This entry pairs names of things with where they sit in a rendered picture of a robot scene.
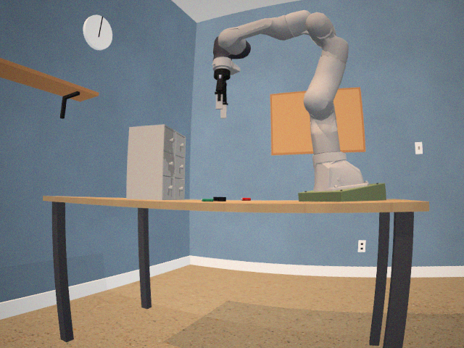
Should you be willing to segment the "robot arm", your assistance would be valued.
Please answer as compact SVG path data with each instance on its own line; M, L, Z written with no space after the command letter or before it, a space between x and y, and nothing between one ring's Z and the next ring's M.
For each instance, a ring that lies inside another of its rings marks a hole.
M240 67L235 65L232 59L243 59L251 51L250 44L242 38L259 34L281 41L306 34L323 49L315 75L304 94L304 107L310 115L314 154L313 191L336 191L369 186L367 181L364 182L360 169L346 161L347 156L340 152L339 147L334 98L346 67L348 43L343 38L336 37L334 26L323 13L311 14L302 10L222 31L214 42L213 70L225 68L231 71L231 75L240 72Z

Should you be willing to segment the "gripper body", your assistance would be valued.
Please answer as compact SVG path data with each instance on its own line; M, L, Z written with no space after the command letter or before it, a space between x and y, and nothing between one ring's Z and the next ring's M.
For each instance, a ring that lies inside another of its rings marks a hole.
M214 71L214 79L218 79L218 75L224 75L223 77L223 83L224 80L229 80L231 77L231 71L225 68L219 68Z

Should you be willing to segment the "beige small chest of drawers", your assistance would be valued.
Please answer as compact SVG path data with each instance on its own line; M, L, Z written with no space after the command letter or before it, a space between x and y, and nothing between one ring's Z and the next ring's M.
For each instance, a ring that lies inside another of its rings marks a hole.
M145 125L129 127L128 163L126 199L145 200L183 200L175 199L175 178L184 180L185 199L185 165L184 178L163 174L165 127L185 138L186 137L166 125ZM175 156L185 157L173 153ZM163 199L163 176L174 178L174 199Z

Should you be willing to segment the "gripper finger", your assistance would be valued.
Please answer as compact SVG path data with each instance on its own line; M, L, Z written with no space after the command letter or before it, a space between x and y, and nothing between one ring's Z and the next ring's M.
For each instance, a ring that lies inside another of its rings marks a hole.
M223 90L223 109L220 110L220 118L226 118L226 115L227 115L227 96L226 96L226 86L227 86L227 83L225 85L225 90Z
M226 80L223 84L223 75L217 75L217 85L216 85L216 109L223 109L223 90L222 87L225 87Z

